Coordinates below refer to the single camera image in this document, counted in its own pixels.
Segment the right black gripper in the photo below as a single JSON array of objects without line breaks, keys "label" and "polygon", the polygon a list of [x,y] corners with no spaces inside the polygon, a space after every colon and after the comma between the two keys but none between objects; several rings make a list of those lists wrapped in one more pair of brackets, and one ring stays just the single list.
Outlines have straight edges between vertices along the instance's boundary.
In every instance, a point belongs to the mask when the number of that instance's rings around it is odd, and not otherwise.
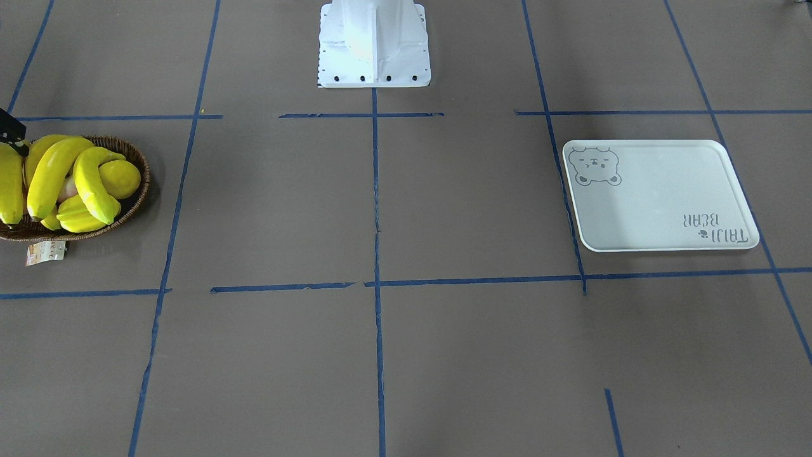
[{"label": "right black gripper", "polygon": [[25,139],[27,127],[23,122],[6,112],[3,108],[0,109],[0,118],[1,142],[18,143]]}]

